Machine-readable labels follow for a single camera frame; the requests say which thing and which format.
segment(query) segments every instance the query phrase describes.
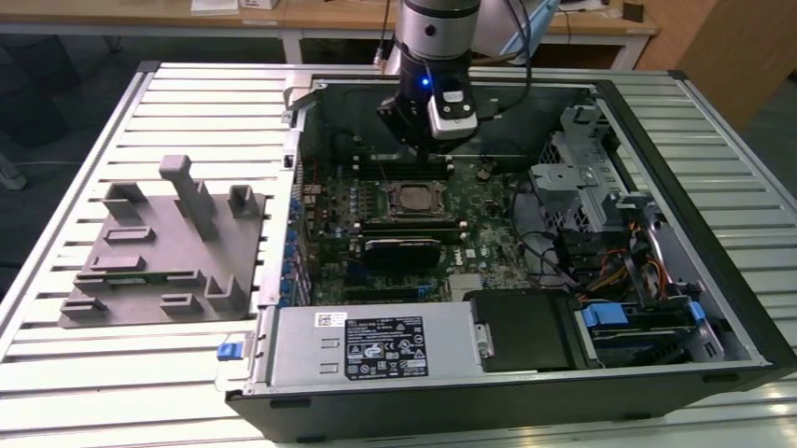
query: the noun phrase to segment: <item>slotted metal surface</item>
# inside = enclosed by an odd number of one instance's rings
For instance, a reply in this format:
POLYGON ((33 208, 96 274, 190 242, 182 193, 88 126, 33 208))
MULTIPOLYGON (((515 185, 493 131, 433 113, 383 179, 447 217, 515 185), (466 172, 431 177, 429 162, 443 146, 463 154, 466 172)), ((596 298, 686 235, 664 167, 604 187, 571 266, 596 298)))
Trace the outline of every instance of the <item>slotted metal surface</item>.
MULTIPOLYGON (((254 329, 254 321, 67 330, 56 320, 100 231, 106 211, 98 200, 111 182, 138 180, 146 194, 171 193, 168 183, 158 180, 158 161, 166 154, 187 154, 195 161, 192 176, 207 180, 211 192, 244 182, 264 194, 286 191, 279 163, 287 126, 279 117, 283 89, 300 72, 373 73, 363 67, 164 64, 155 74, 136 75, 0 308, 4 447, 271 446, 223 402, 220 391, 239 386, 246 363, 219 364, 214 355, 220 343, 254 329)), ((477 73, 521 76, 505 69, 477 73)), ((617 83, 761 302, 797 344, 793 204, 750 151, 706 116, 709 109, 688 94, 689 86, 662 73, 535 73, 617 83)), ((645 188, 628 153, 621 156, 645 188)), ((272 229, 266 221, 260 260, 274 253, 272 229)), ((263 276, 263 268, 256 270, 255 285, 263 276)), ((705 399, 654 420, 335 445, 664 447, 705 441, 786 446, 797 441, 796 414, 797 385, 788 378, 705 399)))

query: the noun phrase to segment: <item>blue tab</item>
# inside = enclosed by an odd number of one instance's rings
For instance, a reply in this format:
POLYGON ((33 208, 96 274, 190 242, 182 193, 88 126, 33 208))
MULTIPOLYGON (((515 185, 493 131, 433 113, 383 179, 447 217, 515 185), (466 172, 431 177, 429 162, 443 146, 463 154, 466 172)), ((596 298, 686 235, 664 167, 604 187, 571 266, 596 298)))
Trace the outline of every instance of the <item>blue tab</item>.
POLYGON ((279 292, 280 294, 290 294, 292 290, 292 282, 290 280, 283 280, 279 282, 279 292))
POLYGON ((234 361, 244 358, 244 343, 223 343, 215 350, 215 358, 219 361, 234 361))
POLYGON ((582 316, 587 328, 598 325, 598 317, 596 316, 596 312, 592 310, 590 306, 582 309, 582 316))
POLYGON ((689 311, 693 313, 693 317, 696 318, 696 322, 700 324, 706 321, 706 312, 702 311, 702 306, 696 301, 689 302, 689 311))
POLYGON ((625 325, 628 316, 618 303, 593 303, 586 307, 593 314, 596 325, 625 325))

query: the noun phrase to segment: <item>power supply label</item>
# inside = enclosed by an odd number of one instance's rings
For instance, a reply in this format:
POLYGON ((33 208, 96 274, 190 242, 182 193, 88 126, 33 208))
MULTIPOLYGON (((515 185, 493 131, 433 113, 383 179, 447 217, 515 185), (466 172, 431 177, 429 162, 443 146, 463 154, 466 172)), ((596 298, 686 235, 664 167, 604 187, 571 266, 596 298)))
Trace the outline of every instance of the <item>power supply label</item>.
POLYGON ((423 319, 346 320, 345 365, 351 381, 429 376, 423 319))

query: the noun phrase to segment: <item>circuit board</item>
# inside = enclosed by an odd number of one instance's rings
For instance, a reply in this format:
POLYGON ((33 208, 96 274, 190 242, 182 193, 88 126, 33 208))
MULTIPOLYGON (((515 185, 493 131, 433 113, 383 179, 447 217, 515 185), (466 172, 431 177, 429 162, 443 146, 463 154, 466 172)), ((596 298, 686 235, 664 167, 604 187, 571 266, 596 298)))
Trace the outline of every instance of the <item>circuit board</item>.
POLYGON ((425 183, 394 179, 363 181, 342 166, 314 175, 314 183, 304 190, 310 242, 316 250, 312 305, 378 303, 379 294, 366 296, 366 300, 347 298, 357 291, 413 288, 418 291, 417 301, 449 301, 453 293, 447 280, 451 274, 461 273, 479 274, 485 289, 530 286, 529 267, 505 218, 510 193, 503 175, 477 181, 479 161, 454 161, 453 165, 447 180, 425 183), (390 199, 397 185, 441 191, 435 215, 454 216, 457 223, 465 221, 463 232, 457 232, 461 239, 458 244, 442 246, 433 269, 407 274, 369 272, 361 281, 351 282, 351 272, 365 269, 353 226, 357 222, 386 220, 397 209, 390 199))

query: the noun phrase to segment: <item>cpu socket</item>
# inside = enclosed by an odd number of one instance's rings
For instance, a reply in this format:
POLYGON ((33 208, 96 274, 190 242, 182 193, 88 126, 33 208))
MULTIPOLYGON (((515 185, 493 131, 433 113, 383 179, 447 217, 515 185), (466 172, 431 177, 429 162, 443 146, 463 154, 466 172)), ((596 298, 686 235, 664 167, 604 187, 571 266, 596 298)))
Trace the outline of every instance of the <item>cpu socket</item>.
POLYGON ((450 219, 445 190, 439 182, 391 182, 387 184, 387 217, 395 221, 450 219))

